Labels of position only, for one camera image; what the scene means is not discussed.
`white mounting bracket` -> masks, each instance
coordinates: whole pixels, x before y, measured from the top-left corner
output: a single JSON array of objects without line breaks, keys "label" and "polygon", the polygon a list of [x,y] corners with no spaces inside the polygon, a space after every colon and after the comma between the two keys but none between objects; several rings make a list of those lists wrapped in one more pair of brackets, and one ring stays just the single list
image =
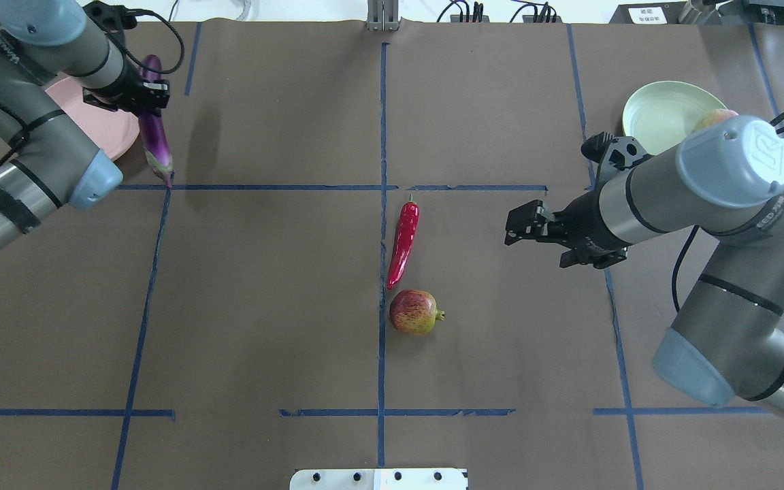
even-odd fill
[{"label": "white mounting bracket", "polygon": [[468,490],[468,471],[458,468],[301,470],[289,490]]},{"label": "white mounting bracket", "polygon": [[368,31],[398,31],[398,0],[367,0]]}]

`pink plate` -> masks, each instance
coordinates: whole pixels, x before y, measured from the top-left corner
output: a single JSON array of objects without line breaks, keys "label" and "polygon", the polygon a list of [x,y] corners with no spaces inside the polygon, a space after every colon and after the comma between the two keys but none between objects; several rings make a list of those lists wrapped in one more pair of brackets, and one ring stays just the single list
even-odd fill
[{"label": "pink plate", "polygon": [[46,92],[108,158],[118,159],[137,139],[139,127],[134,114],[110,112],[84,103],[82,87],[74,78],[63,78]]}]

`eggplant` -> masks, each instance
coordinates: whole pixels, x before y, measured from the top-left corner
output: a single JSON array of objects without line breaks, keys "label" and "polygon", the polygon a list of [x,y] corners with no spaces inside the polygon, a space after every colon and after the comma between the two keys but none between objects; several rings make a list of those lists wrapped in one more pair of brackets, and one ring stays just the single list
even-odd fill
[{"label": "eggplant", "polygon": [[[156,71],[162,71],[162,60],[159,56],[150,55],[144,59],[144,65]],[[141,78],[149,82],[158,81],[161,75],[146,68],[140,69]],[[168,189],[172,188],[172,156],[168,150],[168,140],[165,139],[165,127],[162,125],[162,113],[158,109],[141,109],[137,115],[137,125],[141,133],[141,142],[144,143],[144,156],[150,170],[156,177],[162,179]]]}]

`plate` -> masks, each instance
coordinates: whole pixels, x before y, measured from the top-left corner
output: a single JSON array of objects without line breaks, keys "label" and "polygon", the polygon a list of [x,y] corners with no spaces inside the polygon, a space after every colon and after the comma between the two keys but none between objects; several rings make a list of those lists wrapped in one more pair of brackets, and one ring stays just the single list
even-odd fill
[{"label": "plate", "polygon": [[84,103],[83,87],[74,78],[63,78],[48,87],[46,92],[113,161],[131,148],[137,139],[139,127],[134,114],[110,112]]},{"label": "plate", "polygon": [[632,93],[622,111],[622,129],[653,155],[673,148],[693,133],[695,125],[714,109],[727,109],[699,86],[661,81]]}]

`pomegranate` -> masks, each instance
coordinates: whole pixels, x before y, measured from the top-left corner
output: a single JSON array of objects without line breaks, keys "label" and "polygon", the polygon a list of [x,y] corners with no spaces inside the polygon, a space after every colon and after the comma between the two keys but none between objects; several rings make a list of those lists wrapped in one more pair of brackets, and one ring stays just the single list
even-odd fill
[{"label": "pomegranate", "polygon": [[435,320],[444,319],[438,303],[425,291],[404,289],[389,305],[389,317],[396,331],[408,335],[427,335],[435,328]]},{"label": "pomegranate", "polygon": [[722,121],[729,120],[734,116],[738,116],[737,111],[732,111],[731,109],[713,109],[713,111],[707,112],[704,114],[704,117],[700,118],[697,125],[694,127],[694,131],[699,131],[705,127],[710,127],[714,124],[719,124]]}]

